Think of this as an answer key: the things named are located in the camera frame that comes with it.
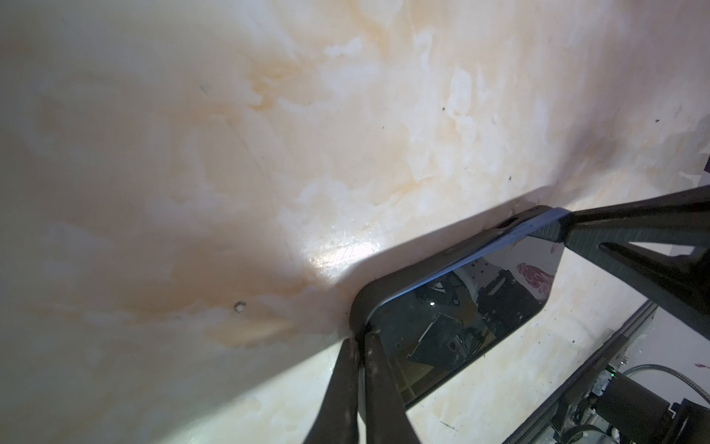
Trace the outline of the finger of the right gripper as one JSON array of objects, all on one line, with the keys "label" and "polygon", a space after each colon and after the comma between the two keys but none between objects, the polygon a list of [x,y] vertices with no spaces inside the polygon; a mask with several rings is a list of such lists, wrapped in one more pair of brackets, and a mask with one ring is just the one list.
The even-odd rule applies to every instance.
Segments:
[{"label": "finger of the right gripper", "polygon": [[604,242],[709,245],[709,187],[565,214],[545,226],[545,238],[567,246]]},{"label": "finger of the right gripper", "polygon": [[672,256],[627,242],[566,242],[565,246],[709,337],[708,249],[698,247],[689,255]]}]

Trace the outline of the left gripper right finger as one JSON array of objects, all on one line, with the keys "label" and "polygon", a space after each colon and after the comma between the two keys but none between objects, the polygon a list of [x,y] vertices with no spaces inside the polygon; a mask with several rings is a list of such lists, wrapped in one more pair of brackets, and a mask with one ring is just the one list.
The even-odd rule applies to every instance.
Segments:
[{"label": "left gripper right finger", "polygon": [[364,403],[367,443],[420,443],[376,333],[364,336]]}]

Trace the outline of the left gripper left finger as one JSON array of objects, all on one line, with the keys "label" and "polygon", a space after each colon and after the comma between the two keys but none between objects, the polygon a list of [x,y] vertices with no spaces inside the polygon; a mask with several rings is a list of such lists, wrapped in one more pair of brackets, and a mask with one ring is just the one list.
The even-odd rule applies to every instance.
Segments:
[{"label": "left gripper left finger", "polygon": [[304,443],[359,442],[358,384],[360,350],[355,339],[341,344],[320,411]]}]

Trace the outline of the dark phone screen up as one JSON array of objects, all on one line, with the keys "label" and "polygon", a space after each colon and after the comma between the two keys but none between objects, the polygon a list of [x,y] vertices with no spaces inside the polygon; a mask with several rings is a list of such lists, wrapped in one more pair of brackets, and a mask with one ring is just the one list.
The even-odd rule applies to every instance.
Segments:
[{"label": "dark phone screen up", "polygon": [[382,340],[406,408],[543,311],[564,246],[536,231],[568,214],[520,215],[492,229],[493,240],[470,240],[447,264],[415,272],[373,311],[367,327]]}]

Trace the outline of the large black phone case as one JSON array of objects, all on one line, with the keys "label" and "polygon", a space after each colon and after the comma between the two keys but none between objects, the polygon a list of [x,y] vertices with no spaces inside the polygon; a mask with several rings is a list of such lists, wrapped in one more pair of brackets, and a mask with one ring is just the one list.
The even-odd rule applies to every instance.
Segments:
[{"label": "large black phone case", "polygon": [[564,218],[567,214],[569,211],[564,208],[544,205],[534,207],[494,227],[480,231],[442,252],[368,283],[360,290],[351,305],[351,312],[349,312],[351,336],[360,338],[373,312],[384,303],[487,253],[521,240],[538,229]]}]

